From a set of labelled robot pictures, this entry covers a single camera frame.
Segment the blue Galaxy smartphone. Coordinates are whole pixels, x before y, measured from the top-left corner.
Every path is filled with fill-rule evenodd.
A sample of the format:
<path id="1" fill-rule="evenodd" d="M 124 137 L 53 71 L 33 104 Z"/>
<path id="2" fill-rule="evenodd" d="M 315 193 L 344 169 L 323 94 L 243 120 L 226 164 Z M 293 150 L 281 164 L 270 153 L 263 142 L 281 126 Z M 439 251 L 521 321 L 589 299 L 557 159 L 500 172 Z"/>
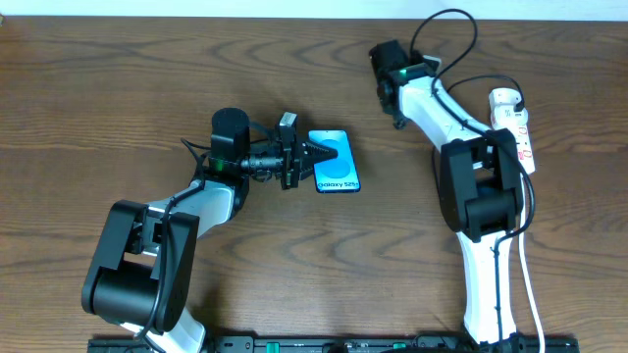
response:
<path id="1" fill-rule="evenodd" d="M 314 166 L 317 191 L 319 193 L 359 192 L 361 183 L 347 132 L 345 130 L 310 130 L 308 137 L 313 142 L 334 148 L 338 152 L 335 159 Z"/>

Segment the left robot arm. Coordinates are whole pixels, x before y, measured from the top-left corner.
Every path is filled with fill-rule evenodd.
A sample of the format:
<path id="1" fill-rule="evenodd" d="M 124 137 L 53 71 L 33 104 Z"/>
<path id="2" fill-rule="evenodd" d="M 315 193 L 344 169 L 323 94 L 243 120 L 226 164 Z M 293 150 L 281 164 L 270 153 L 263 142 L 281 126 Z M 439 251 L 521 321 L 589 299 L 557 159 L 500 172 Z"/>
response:
<path id="1" fill-rule="evenodd" d="M 316 164 L 338 156 L 333 147 L 300 137 L 297 116 L 284 113 L 274 129 L 256 127 L 244 111 L 212 117 L 211 143 L 186 141 L 194 160 L 189 186 L 159 201 L 116 202 L 110 209 L 81 292 L 89 314 L 132 332 L 130 339 L 95 338 L 90 352 L 210 352 L 214 340 L 186 308 L 198 238 L 231 220 L 252 180 L 296 188 Z"/>

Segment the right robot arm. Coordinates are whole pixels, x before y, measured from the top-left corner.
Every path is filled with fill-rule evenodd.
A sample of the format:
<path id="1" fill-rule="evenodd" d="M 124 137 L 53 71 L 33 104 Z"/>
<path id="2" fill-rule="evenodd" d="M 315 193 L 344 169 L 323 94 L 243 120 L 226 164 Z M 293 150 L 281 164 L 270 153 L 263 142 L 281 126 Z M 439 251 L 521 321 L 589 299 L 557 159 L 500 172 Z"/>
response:
<path id="1" fill-rule="evenodd" d="M 478 346 L 495 346 L 517 328 L 509 295 L 510 235 L 524 209 L 515 138 L 472 118 L 437 77 L 437 58 L 411 60 L 396 40 L 369 52 L 377 94 L 397 127 L 414 123 L 438 154 L 440 208 L 462 249 L 463 324 Z"/>

